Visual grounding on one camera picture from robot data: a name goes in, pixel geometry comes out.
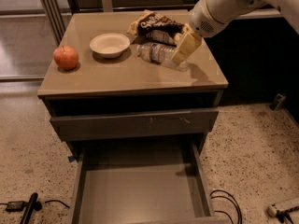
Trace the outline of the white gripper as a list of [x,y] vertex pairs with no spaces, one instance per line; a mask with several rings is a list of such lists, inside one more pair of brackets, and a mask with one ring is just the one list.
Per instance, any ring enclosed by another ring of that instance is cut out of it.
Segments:
[[190,12],[189,25],[194,32],[185,33],[171,57],[175,64],[185,62],[202,44],[202,37],[212,37],[226,28],[209,12],[207,0],[199,0]]

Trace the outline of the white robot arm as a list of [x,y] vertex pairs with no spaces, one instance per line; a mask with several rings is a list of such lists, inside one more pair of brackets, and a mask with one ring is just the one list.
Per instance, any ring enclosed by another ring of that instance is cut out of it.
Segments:
[[177,44],[171,61],[185,62],[201,45],[201,39],[212,37],[237,17],[248,14],[263,5],[275,8],[299,33],[299,0],[199,0],[190,11],[191,30]]

